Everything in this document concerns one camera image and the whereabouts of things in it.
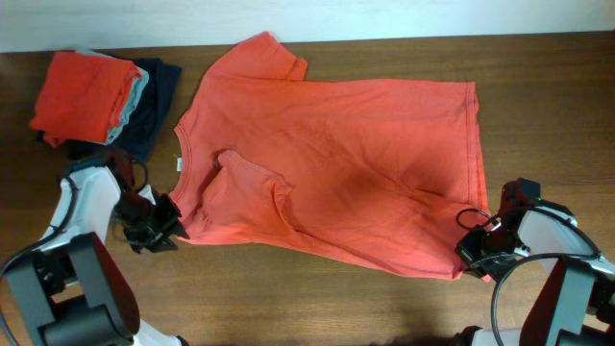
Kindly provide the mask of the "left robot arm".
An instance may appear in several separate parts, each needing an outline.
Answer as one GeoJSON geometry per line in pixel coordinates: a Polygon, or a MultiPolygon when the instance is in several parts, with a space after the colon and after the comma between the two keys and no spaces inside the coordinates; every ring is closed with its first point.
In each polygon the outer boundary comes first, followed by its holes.
{"type": "Polygon", "coordinates": [[[43,237],[2,265],[33,344],[185,346],[141,318],[105,244],[112,224],[135,253],[174,251],[172,236],[186,236],[170,197],[135,184],[136,164],[118,148],[73,162],[43,237]]]}

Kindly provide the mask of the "orange-red t-shirt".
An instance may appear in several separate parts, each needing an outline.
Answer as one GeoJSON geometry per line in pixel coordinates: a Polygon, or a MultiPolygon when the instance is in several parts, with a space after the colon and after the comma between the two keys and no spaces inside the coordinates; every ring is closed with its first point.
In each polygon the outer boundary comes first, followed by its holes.
{"type": "Polygon", "coordinates": [[[207,70],[175,129],[171,197],[188,241],[458,279],[455,218],[488,208],[475,84],[310,82],[307,70],[268,33],[207,70]]]}

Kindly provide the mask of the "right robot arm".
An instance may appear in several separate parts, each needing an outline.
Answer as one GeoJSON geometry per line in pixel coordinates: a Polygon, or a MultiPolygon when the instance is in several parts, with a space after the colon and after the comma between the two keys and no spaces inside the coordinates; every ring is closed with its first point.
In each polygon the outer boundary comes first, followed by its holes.
{"type": "Polygon", "coordinates": [[[565,206],[545,200],[537,182],[506,183],[498,212],[468,228],[455,251],[467,273],[492,279],[488,329],[468,327],[458,345],[611,345],[614,342],[614,265],[565,206]],[[540,262],[547,274],[519,329],[502,330],[499,297],[524,264],[540,262]]]}

